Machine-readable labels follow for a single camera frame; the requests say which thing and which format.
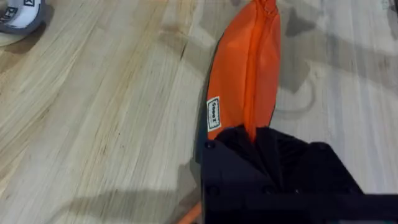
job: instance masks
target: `orange strap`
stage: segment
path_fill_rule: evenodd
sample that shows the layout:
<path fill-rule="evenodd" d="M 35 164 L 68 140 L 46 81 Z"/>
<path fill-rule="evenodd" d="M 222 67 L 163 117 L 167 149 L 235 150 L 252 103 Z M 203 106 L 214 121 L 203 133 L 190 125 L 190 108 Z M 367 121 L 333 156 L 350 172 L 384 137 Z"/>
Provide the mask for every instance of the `orange strap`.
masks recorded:
<path fill-rule="evenodd" d="M 201 214 L 201 202 L 198 202 L 177 224 L 191 224 Z"/>

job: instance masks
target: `orange pouch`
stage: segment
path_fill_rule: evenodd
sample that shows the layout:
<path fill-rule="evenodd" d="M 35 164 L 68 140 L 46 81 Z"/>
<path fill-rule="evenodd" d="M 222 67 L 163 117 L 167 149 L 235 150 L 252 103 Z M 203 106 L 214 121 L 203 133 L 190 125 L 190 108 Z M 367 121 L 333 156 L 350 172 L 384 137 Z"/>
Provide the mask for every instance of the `orange pouch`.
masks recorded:
<path fill-rule="evenodd" d="M 274 110 L 280 61 L 276 0 L 254 0 L 221 38 L 209 77 L 208 139 L 226 128 L 245 127 L 251 140 Z"/>

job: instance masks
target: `butcher block countertop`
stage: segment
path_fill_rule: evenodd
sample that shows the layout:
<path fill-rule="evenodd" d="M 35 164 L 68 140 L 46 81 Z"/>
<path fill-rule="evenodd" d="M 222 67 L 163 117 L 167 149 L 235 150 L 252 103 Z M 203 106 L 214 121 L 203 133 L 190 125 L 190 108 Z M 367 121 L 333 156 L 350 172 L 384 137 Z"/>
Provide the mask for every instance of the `butcher block countertop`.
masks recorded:
<path fill-rule="evenodd" d="M 200 198 L 202 88 L 241 0 L 48 0 L 0 48 L 0 223 L 175 223 Z M 280 0 L 271 127 L 398 192 L 398 18 L 388 0 Z"/>

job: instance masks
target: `orange zipper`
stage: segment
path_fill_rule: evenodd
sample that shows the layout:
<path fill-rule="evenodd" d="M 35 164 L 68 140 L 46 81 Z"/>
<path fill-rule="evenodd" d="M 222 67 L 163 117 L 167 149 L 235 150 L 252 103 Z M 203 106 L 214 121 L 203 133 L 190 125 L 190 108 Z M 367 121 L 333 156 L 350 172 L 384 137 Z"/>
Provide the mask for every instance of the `orange zipper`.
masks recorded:
<path fill-rule="evenodd" d="M 246 87 L 244 92 L 243 125 L 249 138 L 256 138 L 254 122 L 254 102 L 256 97 L 257 60 L 260 40 L 266 26 L 266 19 L 276 13 L 276 0 L 255 0 L 256 23 L 254 24 L 246 70 Z"/>

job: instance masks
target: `wooden surface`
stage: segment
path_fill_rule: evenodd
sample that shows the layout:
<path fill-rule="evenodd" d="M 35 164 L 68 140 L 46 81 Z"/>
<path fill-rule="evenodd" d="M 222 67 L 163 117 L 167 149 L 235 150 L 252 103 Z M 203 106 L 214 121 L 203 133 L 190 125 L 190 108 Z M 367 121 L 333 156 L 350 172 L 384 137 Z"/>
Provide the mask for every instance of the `wooden surface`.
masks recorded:
<path fill-rule="evenodd" d="M 0 223 L 173 223 L 198 199 L 201 88 L 240 0 L 49 0 L 0 49 Z M 398 20 L 388 0 L 284 0 L 271 126 L 326 141 L 398 192 Z"/>

